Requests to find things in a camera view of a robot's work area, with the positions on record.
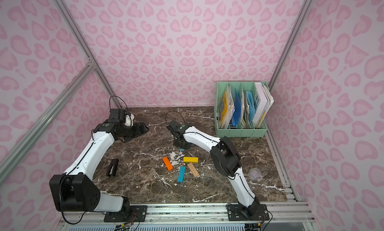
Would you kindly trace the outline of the yellow wooden block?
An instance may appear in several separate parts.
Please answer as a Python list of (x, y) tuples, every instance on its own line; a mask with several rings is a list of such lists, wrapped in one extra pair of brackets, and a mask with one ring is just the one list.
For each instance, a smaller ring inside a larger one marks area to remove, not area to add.
[(199, 158), (196, 158), (196, 157), (184, 157), (183, 158), (183, 162), (184, 163), (198, 163), (199, 162)]

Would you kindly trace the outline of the natural tan wooden block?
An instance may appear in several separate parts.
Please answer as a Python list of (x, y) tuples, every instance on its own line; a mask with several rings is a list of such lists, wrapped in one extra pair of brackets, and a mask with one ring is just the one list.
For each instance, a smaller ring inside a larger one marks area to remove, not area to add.
[(195, 168), (194, 164), (193, 163), (188, 163), (188, 168), (189, 170), (191, 171), (192, 175), (196, 178), (198, 177), (200, 174), (199, 172), (197, 171), (197, 169)]

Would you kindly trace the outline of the orange wooden block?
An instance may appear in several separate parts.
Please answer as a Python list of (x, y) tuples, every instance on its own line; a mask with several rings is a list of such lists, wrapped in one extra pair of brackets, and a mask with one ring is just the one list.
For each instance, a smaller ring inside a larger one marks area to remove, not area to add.
[(164, 157), (162, 160), (163, 160), (163, 162), (164, 162), (164, 164), (165, 164), (165, 166), (169, 172), (174, 169), (171, 162), (169, 161), (169, 159), (167, 157)]

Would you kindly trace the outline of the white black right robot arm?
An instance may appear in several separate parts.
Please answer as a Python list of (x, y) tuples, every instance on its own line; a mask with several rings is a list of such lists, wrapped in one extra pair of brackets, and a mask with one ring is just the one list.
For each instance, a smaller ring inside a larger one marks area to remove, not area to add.
[(226, 177), (237, 195), (240, 212), (245, 218), (250, 218), (262, 210), (262, 206), (249, 187), (244, 176), (241, 156), (228, 137), (217, 138), (210, 136), (189, 124), (171, 121), (167, 129), (174, 137), (174, 146), (189, 149), (196, 145), (207, 151), (213, 160), (218, 173)]

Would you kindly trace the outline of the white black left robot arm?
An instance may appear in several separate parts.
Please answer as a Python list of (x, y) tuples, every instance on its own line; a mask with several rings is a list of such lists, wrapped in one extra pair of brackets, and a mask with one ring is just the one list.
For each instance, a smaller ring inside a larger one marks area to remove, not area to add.
[(101, 193), (93, 183), (93, 176), (101, 159), (115, 141), (129, 142), (144, 135), (148, 130), (143, 122), (134, 123), (130, 127), (122, 122), (104, 122), (97, 125), (79, 157), (63, 174), (54, 175), (49, 182), (57, 211), (129, 215), (129, 199)]

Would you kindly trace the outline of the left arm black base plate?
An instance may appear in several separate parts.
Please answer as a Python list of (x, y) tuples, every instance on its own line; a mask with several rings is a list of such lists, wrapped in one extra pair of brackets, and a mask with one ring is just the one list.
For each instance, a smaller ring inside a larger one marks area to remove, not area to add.
[(133, 205), (124, 207), (119, 212), (106, 212), (104, 217), (105, 223), (131, 223), (144, 222), (147, 215), (148, 206), (144, 205)]

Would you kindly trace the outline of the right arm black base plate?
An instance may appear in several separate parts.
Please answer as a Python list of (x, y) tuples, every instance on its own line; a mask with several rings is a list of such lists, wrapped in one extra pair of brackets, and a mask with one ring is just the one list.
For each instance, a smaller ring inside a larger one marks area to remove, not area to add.
[(256, 221), (263, 223), (270, 220), (267, 206), (255, 203), (246, 208), (241, 204), (226, 204), (229, 221)]

